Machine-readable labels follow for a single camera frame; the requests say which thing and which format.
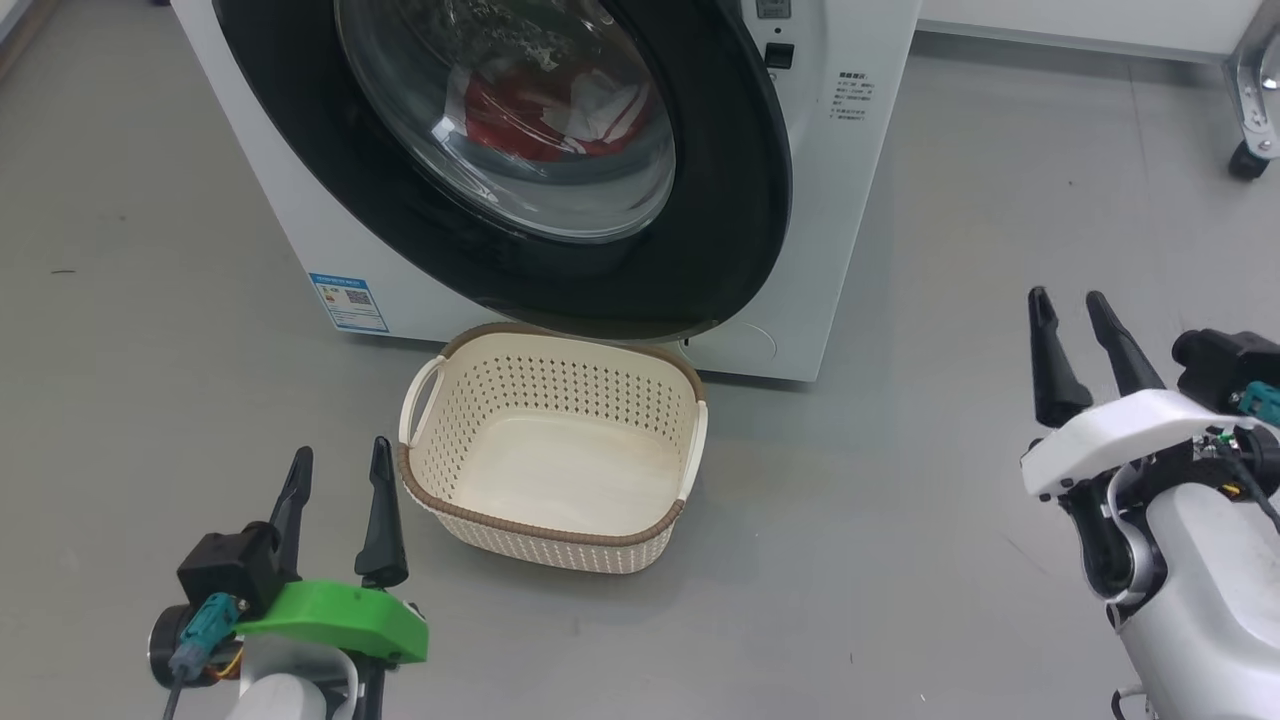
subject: energy label sticker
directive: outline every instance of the energy label sticker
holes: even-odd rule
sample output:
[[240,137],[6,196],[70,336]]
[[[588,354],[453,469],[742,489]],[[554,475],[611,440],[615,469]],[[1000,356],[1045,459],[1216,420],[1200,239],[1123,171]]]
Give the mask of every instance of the energy label sticker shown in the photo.
[[324,301],[333,324],[339,331],[389,332],[381,310],[374,302],[374,293],[365,281],[311,273],[311,282],[315,283],[320,300]]

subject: gray floor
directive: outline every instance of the gray floor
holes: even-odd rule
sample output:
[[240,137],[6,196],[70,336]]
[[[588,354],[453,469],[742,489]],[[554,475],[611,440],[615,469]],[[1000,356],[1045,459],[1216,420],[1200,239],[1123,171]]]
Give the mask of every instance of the gray floor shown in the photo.
[[[404,503],[431,659],[388,717],[1106,716],[1133,671],[1018,474],[1024,293],[1102,397],[1085,290],[1169,379],[1184,328],[1280,337],[1280,177],[1224,177],[1212,69],[940,37],[890,135],[820,382],[712,387],[654,568],[524,565]],[[371,439],[430,348],[332,329],[168,10],[65,0],[0,85],[0,288],[5,717],[159,716],[174,568],[264,518],[300,445],[302,574],[353,578]]]

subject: qr code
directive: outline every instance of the qr code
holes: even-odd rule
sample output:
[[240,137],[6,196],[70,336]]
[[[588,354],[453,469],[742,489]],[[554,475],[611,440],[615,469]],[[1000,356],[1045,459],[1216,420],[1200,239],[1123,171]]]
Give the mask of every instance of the qr code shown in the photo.
[[362,290],[346,290],[347,302],[352,305],[372,305],[374,301],[369,299],[369,293]]

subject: plastic basket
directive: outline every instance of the plastic basket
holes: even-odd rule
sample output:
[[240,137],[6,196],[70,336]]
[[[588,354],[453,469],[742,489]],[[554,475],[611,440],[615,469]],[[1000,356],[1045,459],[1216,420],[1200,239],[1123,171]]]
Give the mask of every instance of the plastic basket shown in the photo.
[[413,378],[398,464],[410,495],[462,542],[625,574],[666,550],[705,438],[704,388],[681,359],[495,324]]

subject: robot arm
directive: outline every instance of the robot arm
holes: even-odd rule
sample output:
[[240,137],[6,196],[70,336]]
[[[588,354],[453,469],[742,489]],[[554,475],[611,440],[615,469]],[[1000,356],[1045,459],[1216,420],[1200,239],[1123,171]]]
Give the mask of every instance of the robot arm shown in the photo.
[[1174,348],[1187,368],[1181,392],[1170,391],[1101,293],[1088,309],[1123,397],[1088,409],[1048,296],[1033,290],[1036,415],[1056,429],[1021,459],[1027,492],[1056,500],[1075,523],[1085,578],[1151,716],[1276,720],[1280,553],[1235,502],[1257,503],[1280,530],[1268,502],[1280,487],[1268,424],[1280,346],[1187,333]]
[[298,575],[311,465],[311,448],[298,450],[270,523],[205,536],[179,566],[188,605],[160,615],[147,652],[156,682],[170,688],[166,720],[180,691],[237,671],[241,697],[230,719],[378,720],[387,671],[426,660],[421,612],[387,592],[408,578],[390,443],[374,442],[360,587]]

